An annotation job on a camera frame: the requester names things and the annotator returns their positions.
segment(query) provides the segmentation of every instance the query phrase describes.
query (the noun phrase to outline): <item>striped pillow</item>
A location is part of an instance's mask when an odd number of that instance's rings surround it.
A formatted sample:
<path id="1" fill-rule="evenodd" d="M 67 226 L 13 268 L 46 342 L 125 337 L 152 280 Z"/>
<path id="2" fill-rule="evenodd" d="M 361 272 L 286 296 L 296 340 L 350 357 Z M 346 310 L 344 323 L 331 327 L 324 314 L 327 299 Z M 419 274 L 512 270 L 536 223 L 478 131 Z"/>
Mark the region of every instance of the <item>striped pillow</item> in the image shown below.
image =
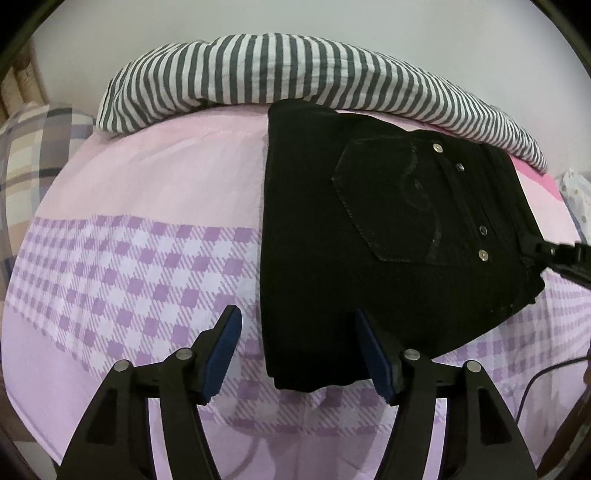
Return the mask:
<path id="1" fill-rule="evenodd" d="M 97 125 L 131 133 L 212 104 L 286 98 L 395 113 L 500 147 L 542 172 L 547 169 L 525 130 L 448 80 L 382 53 L 300 35 L 229 35 L 211 43 L 156 48 L 111 80 Z"/>

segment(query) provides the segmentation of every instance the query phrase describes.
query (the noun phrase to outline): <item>metal rivet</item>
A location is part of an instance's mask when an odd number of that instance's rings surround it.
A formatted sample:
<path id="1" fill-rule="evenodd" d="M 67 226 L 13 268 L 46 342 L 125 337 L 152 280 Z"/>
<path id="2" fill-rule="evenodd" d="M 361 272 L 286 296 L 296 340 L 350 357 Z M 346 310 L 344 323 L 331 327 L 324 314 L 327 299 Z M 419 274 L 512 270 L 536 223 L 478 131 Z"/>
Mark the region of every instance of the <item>metal rivet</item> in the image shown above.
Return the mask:
<path id="1" fill-rule="evenodd" d="M 181 348 L 177 352 L 177 358 L 179 360 L 189 360 L 193 356 L 193 351 L 190 348 Z"/>
<path id="2" fill-rule="evenodd" d="M 113 368 L 115 369 L 115 371 L 118 371 L 118 372 L 122 372 L 123 370 L 127 370 L 127 367 L 129 367 L 129 362 L 127 360 L 118 360 L 113 365 Z"/>
<path id="3" fill-rule="evenodd" d="M 478 362 L 474 361 L 474 360 L 470 360 L 467 364 L 466 364 L 466 368 L 470 371 L 473 372 L 475 374 L 477 374 L 480 370 L 482 370 L 482 365 L 479 364 Z"/>
<path id="4" fill-rule="evenodd" d="M 413 362 L 421 358 L 421 354 L 418 353 L 416 350 L 413 350 L 412 348 L 406 350 L 404 352 L 404 356 L 405 358 L 407 358 L 408 360 L 412 360 Z"/>

